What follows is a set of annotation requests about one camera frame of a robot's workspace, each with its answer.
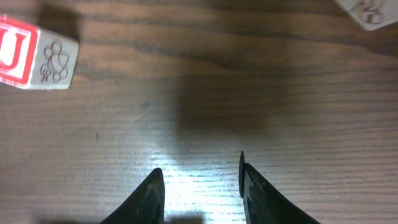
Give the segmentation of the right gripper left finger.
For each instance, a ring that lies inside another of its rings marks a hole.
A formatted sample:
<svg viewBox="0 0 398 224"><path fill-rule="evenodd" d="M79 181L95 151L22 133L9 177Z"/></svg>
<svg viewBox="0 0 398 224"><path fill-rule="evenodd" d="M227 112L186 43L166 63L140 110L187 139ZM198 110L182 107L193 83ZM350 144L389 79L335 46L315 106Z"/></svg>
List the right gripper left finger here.
<svg viewBox="0 0 398 224"><path fill-rule="evenodd" d="M100 224L164 224L164 207L164 176L155 168Z"/></svg>

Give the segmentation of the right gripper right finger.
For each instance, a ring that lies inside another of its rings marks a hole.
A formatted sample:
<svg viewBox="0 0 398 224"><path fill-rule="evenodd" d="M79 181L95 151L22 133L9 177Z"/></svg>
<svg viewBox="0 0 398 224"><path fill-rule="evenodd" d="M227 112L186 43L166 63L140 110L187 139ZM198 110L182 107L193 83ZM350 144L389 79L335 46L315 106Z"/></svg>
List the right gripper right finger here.
<svg viewBox="0 0 398 224"><path fill-rule="evenodd" d="M239 158L239 194L243 199L246 222L250 224L319 224L284 197L252 165Z"/></svg>

